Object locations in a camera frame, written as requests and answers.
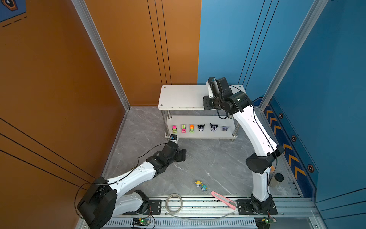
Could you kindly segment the green circuit board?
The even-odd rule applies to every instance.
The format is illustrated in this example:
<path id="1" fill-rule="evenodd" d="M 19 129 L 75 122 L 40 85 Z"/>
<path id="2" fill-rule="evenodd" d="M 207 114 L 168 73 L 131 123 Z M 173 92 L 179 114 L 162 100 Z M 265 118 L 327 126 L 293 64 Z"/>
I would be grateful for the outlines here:
<path id="1" fill-rule="evenodd" d="M 270 229 L 271 225 L 276 222 L 275 218 L 255 218 L 255 224 L 258 229 Z"/>
<path id="2" fill-rule="evenodd" d="M 133 218 L 132 227 L 133 228 L 148 228 L 151 225 L 152 221 L 147 218 Z"/>

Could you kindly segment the white two-tier shelf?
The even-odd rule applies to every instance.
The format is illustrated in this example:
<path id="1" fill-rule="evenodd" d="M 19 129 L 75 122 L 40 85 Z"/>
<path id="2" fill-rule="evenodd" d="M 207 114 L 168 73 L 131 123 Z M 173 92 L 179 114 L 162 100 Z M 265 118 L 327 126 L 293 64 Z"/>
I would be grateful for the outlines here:
<path id="1" fill-rule="evenodd" d="M 175 135 L 179 138 L 195 139 L 230 139 L 237 138 L 239 126 L 234 119 L 228 117 L 221 119 L 215 110 L 204 110 L 203 97 L 208 95 L 205 85 L 163 85 L 160 92 L 158 109 L 161 111 L 165 125 L 165 137 L 169 138 L 172 126 L 177 126 Z M 181 132 L 181 125 L 186 125 L 186 133 Z M 210 129 L 210 124 L 218 124 L 215 132 Z M 194 125 L 194 133 L 189 127 Z M 205 125 L 203 132 L 198 131 L 197 125 Z M 223 132 L 222 126 L 228 127 Z"/>

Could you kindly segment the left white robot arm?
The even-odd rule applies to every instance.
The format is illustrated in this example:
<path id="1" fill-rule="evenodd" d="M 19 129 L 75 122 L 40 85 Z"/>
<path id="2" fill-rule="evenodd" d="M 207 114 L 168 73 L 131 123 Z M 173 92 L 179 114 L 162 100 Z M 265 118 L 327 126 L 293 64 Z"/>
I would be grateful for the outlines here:
<path id="1" fill-rule="evenodd" d="M 163 146 L 129 172 L 109 179 L 99 177 L 88 185 L 87 192 L 75 207 L 89 228 L 100 229 L 114 216 L 147 211 L 148 196 L 134 188 L 164 173 L 172 163 L 186 160 L 187 150 L 180 149 L 175 140 Z"/>

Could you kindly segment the pink green toy truck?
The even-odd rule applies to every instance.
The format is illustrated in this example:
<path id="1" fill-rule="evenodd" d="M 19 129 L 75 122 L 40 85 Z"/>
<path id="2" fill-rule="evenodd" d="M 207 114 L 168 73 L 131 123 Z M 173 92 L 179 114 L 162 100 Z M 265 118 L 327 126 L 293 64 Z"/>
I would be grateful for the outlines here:
<path id="1" fill-rule="evenodd" d="M 172 133 L 173 133 L 173 134 L 178 133 L 178 131 L 177 131 L 177 126 L 176 126 L 176 125 L 173 125 L 173 126 L 172 126 Z"/>

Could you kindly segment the pink toy car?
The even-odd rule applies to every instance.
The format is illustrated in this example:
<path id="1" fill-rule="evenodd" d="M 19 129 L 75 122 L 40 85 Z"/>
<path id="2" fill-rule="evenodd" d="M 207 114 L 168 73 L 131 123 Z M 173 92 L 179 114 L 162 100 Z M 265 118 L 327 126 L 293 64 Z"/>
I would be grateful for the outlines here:
<path id="1" fill-rule="evenodd" d="M 181 125 L 181 132 L 186 133 L 186 125 L 184 124 Z"/>

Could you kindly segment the black purple figurine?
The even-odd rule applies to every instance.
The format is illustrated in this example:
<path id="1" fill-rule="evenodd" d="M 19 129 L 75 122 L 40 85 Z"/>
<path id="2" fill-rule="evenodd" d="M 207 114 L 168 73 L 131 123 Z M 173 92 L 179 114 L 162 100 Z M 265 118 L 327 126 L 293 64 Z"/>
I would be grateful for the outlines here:
<path id="1" fill-rule="evenodd" d="M 212 132 L 215 132 L 218 128 L 218 124 L 210 124 L 210 129 Z"/>
<path id="2" fill-rule="evenodd" d="M 199 132 L 203 132 L 205 129 L 205 125 L 197 125 L 197 127 Z"/>

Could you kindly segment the black round cap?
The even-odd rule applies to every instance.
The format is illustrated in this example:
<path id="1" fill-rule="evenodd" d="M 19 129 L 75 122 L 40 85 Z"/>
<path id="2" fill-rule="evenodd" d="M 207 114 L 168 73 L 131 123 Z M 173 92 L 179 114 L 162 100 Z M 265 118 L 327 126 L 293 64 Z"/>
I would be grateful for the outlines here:
<path id="1" fill-rule="evenodd" d="M 279 185 L 281 182 L 283 182 L 284 179 L 285 178 L 281 173 L 276 173 L 273 175 L 269 185 L 271 187 L 275 187 L 275 186 Z"/>

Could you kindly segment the clear coiled tube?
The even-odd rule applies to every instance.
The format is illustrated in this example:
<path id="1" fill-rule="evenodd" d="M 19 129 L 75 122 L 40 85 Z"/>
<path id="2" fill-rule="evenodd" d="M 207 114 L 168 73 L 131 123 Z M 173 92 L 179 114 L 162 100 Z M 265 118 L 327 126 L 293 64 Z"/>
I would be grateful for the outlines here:
<path id="1" fill-rule="evenodd" d="M 235 216 L 237 210 L 231 209 L 214 197 L 183 198 L 175 193 L 163 202 L 162 214 L 191 221 L 217 221 Z"/>

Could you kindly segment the right green circuit board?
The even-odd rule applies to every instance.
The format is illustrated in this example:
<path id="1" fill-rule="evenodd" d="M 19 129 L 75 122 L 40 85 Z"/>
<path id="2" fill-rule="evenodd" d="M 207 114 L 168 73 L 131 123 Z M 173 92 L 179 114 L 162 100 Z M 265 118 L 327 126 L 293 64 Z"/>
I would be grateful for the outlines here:
<path id="1" fill-rule="evenodd" d="M 270 229 L 271 225 L 276 222 L 275 218 L 255 218 L 255 224 L 258 229 Z"/>

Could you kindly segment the yellow small figurine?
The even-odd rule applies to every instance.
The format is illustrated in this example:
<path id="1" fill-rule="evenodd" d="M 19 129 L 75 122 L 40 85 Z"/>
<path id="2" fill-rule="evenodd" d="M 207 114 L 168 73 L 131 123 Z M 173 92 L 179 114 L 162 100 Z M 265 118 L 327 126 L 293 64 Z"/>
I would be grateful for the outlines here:
<path id="1" fill-rule="evenodd" d="M 197 187 L 201 187 L 202 186 L 202 182 L 200 181 L 200 180 L 197 180 L 196 182 L 195 182 L 195 184 L 196 184 L 196 186 Z"/>

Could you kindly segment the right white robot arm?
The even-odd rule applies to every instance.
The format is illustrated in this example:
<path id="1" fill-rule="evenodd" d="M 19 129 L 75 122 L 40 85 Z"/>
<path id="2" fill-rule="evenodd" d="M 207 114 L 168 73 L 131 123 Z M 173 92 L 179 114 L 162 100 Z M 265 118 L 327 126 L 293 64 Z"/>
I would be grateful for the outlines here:
<path id="1" fill-rule="evenodd" d="M 266 132 L 258 119 L 248 95 L 239 90 L 233 93 L 226 78 L 211 77 L 206 83 L 209 95 L 203 97 L 205 110 L 224 110 L 231 115 L 244 130 L 254 148 L 254 153 L 246 159 L 246 165 L 253 175 L 251 194 L 252 211 L 255 214 L 270 212 L 273 198 L 269 191 L 273 162 L 284 153 L 284 148 Z"/>

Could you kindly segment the pink utility knife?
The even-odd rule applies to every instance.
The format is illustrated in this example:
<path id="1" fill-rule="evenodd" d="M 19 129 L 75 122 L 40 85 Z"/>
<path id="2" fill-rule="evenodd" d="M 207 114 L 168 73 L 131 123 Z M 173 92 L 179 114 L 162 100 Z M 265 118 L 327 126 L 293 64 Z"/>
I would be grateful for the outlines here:
<path id="1" fill-rule="evenodd" d="M 236 203 L 232 200 L 230 200 L 229 198 L 215 192 L 215 191 L 211 191 L 211 195 L 216 198 L 217 200 L 221 201 L 222 203 L 224 203 L 225 205 L 227 205 L 229 208 L 236 210 Z"/>

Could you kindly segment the left green circuit board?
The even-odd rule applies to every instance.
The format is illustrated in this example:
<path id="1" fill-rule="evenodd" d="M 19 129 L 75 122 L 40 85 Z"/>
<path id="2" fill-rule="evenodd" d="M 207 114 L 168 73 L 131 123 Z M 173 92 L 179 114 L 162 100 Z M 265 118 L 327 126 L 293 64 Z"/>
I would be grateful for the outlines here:
<path id="1" fill-rule="evenodd" d="M 132 227 L 133 228 L 148 228 L 151 225 L 152 221 L 147 218 L 133 218 Z"/>

